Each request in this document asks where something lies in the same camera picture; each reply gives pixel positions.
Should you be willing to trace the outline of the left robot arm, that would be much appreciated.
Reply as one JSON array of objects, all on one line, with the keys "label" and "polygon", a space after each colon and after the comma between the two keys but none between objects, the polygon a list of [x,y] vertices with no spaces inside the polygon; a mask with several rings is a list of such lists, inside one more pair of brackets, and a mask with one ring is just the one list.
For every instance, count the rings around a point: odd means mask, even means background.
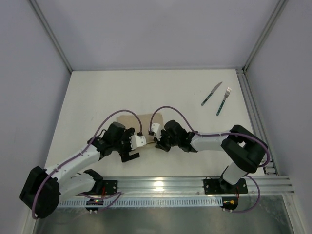
[{"label": "left robot arm", "polygon": [[103,136],[93,136],[73,156],[48,168],[33,168],[19,198],[31,209],[33,219],[43,219],[53,213],[60,202],[76,195],[102,195],[106,182],[88,166],[113,152],[119,153],[122,162],[136,159],[139,153],[131,152],[145,145],[143,133],[113,122]]}]

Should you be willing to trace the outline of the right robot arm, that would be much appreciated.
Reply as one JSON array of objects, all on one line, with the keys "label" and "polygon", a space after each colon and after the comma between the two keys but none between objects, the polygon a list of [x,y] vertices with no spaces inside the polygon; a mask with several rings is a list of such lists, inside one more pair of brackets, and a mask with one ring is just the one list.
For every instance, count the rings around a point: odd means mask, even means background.
[{"label": "right robot arm", "polygon": [[257,171],[264,156],[270,158],[267,144],[241,125],[234,125],[227,132],[209,134],[187,132],[171,120],[164,127],[153,123],[149,135],[154,137],[156,148],[166,152],[175,146],[188,153],[224,151],[232,160],[217,183],[224,193],[234,192],[242,177]]}]

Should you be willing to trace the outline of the beige cloth napkin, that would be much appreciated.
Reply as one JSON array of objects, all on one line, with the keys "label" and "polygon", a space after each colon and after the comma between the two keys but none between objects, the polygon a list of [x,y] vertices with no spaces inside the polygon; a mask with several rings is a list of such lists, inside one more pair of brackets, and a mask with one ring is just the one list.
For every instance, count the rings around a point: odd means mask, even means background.
[{"label": "beige cloth napkin", "polygon": [[[144,115],[138,115],[138,118],[141,120],[142,123],[142,133],[146,137],[147,144],[153,143],[153,136],[150,136],[148,134],[149,131],[149,125],[150,125],[150,119],[152,117],[152,114],[144,114]],[[135,132],[138,133],[140,131],[140,124],[137,118],[134,115],[121,115],[117,117],[117,122],[123,124],[126,129],[134,128]],[[161,113],[156,113],[152,123],[158,123],[161,126],[164,125],[163,116]]]}]

